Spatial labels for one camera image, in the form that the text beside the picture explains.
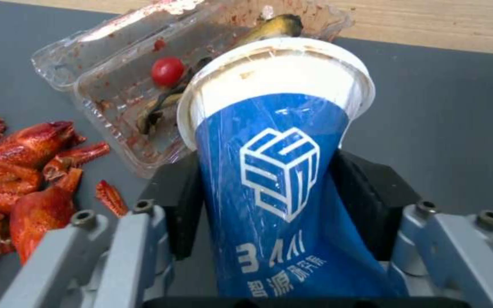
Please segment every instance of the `blue paper cup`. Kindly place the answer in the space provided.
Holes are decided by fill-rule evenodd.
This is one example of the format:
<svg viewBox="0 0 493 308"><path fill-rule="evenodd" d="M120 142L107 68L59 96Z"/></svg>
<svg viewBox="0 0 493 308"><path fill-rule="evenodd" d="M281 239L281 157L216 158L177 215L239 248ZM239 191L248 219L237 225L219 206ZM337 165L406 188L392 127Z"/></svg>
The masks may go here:
<svg viewBox="0 0 493 308"><path fill-rule="evenodd" d="M308 38L238 47L193 78L178 129L198 150L222 295L305 295L309 265L323 275L323 177L374 96L360 59Z"/></svg>

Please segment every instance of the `logo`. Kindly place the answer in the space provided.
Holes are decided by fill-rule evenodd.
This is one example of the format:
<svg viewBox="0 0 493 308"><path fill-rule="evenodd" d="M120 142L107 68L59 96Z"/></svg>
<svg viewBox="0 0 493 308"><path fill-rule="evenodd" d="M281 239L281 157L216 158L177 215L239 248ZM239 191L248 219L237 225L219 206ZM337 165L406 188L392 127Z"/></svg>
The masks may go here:
<svg viewBox="0 0 493 308"><path fill-rule="evenodd" d="M241 183L254 190L256 205L286 222L305 208L317 182L319 145L298 128L268 128L239 152Z"/></svg>

